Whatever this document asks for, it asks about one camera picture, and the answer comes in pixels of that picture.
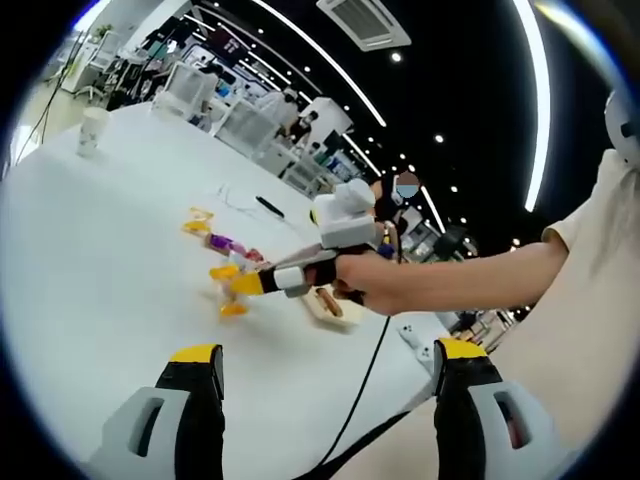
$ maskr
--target led strip light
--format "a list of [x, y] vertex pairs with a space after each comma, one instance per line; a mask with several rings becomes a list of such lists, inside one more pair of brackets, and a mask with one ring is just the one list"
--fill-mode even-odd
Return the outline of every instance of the led strip light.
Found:
[[342, 137], [349, 142], [349, 144], [353, 147], [353, 149], [358, 152], [358, 155], [360, 155], [365, 162], [367, 162], [367, 165], [369, 165], [369, 168], [371, 168], [371, 170], [373, 170], [376, 175], [378, 175], [379, 177], [382, 176], [382, 174], [380, 173], [380, 170], [378, 170], [376, 168], [376, 166], [373, 164], [373, 162], [371, 160], [369, 160], [369, 157], [367, 157], [365, 155], [365, 153], [360, 149], [360, 147], [356, 144], [356, 142], [354, 142], [353, 140], [351, 140], [351, 137], [349, 135], [347, 135], [346, 133], [342, 134]]
[[215, 32], [216, 29], [207, 25], [206, 23], [198, 20], [197, 18], [192, 17], [191, 15], [187, 15], [186, 13], [183, 15], [184, 18], [188, 18], [189, 20], [191, 20], [192, 22], [196, 22], [198, 25], [202, 25], [204, 28], [211, 30], [212, 32]]
[[376, 107], [373, 106], [373, 103], [371, 103], [371, 100], [367, 98], [367, 96], [356, 84], [356, 82], [353, 81], [353, 79], [349, 76], [349, 74], [347, 74], [347, 72], [345, 72], [345, 70], [338, 64], [338, 62], [336, 62], [313, 38], [307, 35], [304, 31], [302, 31], [302, 29], [300, 29], [300, 27], [298, 27], [295, 23], [293, 23], [287, 17], [282, 15], [276, 9], [274, 9], [270, 5], [267, 5], [263, 0], [251, 0], [251, 1], [256, 5], [258, 5], [259, 7], [262, 7], [271, 15], [273, 15], [282, 23], [284, 23], [287, 27], [289, 27], [291, 30], [297, 33], [305, 42], [307, 42], [316, 52], [318, 52], [320, 56], [322, 56], [322, 58], [324, 58], [327, 61], [327, 63], [331, 65], [336, 72], [338, 72], [338, 75], [340, 75], [342, 79], [345, 82], [347, 82], [347, 84], [356, 93], [356, 95], [358, 95], [360, 100], [362, 100], [362, 103], [364, 103], [364, 105], [369, 109], [369, 111], [375, 117], [378, 123], [383, 127], [387, 126], [387, 122], [384, 121], [384, 118], [382, 118], [382, 115], [380, 115], [378, 110], [376, 110]]
[[252, 51], [249, 51], [249, 55], [251, 55], [253, 58], [255, 58], [256, 60], [258, 60], [261, 64], [263, 64], [265, 67], [267, 67], [269, 70], [271, 70], [273, 73], [275, 73], [276, 75], [278, 75], [282, 81], [284, 83], [286, 83], [287, 85], [291, 85], [291, 80], [289, 80], [287, 77], [285, 77], [284, 75], [282, 75], [279, 71], [277, 71], [275, 68], [273, 68], [271, 65], [269, 65], [265, 60], [263, 60], [262, 58], [260, 58], [259, 56], [257, 56], [255, 53], [253, 53]]
[[309, 97], [309, 95], [307, 95], [306, 93], [304, 93], [304, 92], [302, 92], [302, 91], [300, 91], [300, 92], [298, 92], [298, 93], [299, 93], [299, 94], [300, 94], [300, 96], [301, 96], [302, 98], [304, 98], [308, 103], [311, 103], [311, 102], [313, 101], [313, 100], [311, 100], [311, 97]]
[[427, 187], [425, 187], [423, 185], [422, 187], [420, 187], [420, 190], [422, 191], [422, 194], [424, 195], [424, 198], [427, 199], [427, 203], [429, 204], [429, 208], [433, 212], [433, 216], [436, 218], [436, 222], [438, 223], [438, 227], [440, 227], [440, 231], [442, 233], [444, 233], [446, 230], [444, 228], [444, 225], [442, 224], [442, 220], [440, 220], [440, 215], [438, 215], [438, 211], [436, 210], [436, 206], [434, 205], [433, 200], [431, 200], [431, 195], [429, 195], [429, 192], [427, 191]]
[[528, 0], [513, 0], [520, 21], [524, 27], [533, 61], [533, 72], [536, 79], [536, 100], [538, 106], [538, 125], [536, 132], [536, 150], [533, 157], [533, 170], [529, 181], [529, 192], [524, 208], [532, 212], [536, 206], [544, 166], [549, 151], [549, 135], [551, 132], [551, 86], [549, 85], [549, 67], [544, 52], [540, 28]]
[[282, 91], [282, 89], [280, 87], [278, 87], [275, 83], [273, 83], [269, 78], [267, 78], [266, 76], [264, 76], [263, 74], [261, 74], [258, 70], [256, 70], [255, 68], [253, 68], [251, 65], [249, 65], [247, 62], [245, 62], [244, 60], [240, 60], [240, 65], [242, 65], [244, 68], [246, 68], [247, 70], [250, 70], [251, 72], [255, 73], [257, 76], [259, 76], [262, 80], [264, 80], [265, 82], [267, 82], [269, 85], [271, 85], [273, 88], [275, 88], [276, 90], [278, 90], [279, 92]]

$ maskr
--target purple object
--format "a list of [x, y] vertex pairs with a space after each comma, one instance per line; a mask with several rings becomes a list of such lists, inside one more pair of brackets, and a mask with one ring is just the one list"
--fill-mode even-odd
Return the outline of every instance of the purple object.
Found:
[[233, 250], [240, 255], [245, 256], [247, 250], [239, 243], [234, 242], [232, 239], [223, 237], [222, 235], [211, 235], [209, 237], [209, 245], [218, 250]]
[[209, 245], [211, 245], [214, 248], [219, 248], [221, 250], [224, 250], [226, 248], [231, 248], [232, 243], [233, 243], [233, 240], [227, 237], [223, 237], [222, 235], [211, 235], [209, 237]]

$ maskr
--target hand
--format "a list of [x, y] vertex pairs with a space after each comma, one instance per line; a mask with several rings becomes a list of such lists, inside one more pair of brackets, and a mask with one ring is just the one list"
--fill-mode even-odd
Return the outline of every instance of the hand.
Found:
[[376, 253], [341, 255], [336, 259], [334, 296], [345, 299], [354, 290], [364, 293], [365, 307], [383, 315], [396, 315], [406, 310], [401, 281], [402, 265]]

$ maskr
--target white table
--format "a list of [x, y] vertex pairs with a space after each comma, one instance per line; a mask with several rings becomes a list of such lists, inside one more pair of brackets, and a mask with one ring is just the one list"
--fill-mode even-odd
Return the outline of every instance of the white table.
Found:
[[[222, 257], [180, 230], [189, 207], [211, 209], [215, 231], [277, 259], [317, 240], [310, 202], [211, 136], [148, 110], [114, 112], [98, 158], [74, 154], [75, 127], [3, 184], [0, 294], [17, 374], [45, 427], [84, 461], [103, 422], [139, 387], [153, 386], [175, 351], [220, 343], [226, 477], [293, 478], [335, 438], [384, 318], [368, 314], [340, 334], [318, 328], [300, 301], [273, 294], [221, 322], [208, 270]], [[224, 185], [227, 202], [248, 212], [216, 195]], [[390, 328], [336, 454], [401, 411], [428, 379]]]

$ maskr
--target floor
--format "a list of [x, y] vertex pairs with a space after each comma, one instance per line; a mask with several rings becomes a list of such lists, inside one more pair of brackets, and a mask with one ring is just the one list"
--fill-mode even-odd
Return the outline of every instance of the floor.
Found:
[[[82, 112], [87, 107], [87, 97], [82, 96], [74, 99], [72, 94], [59, 90], [51, 103], [45, 127], [42, 116], [54, 92], [54, 87], [55, 83], [51, 85], [41, 83], [33, 88], [20, 114], [11, 140], [12, 165], [18, 164], [20, 160], [42, 144], [43, 140], [46, 142], [52, 136], [80, 123]], [[33, 127], [36, 125], [38, 128], [33, 132]]]

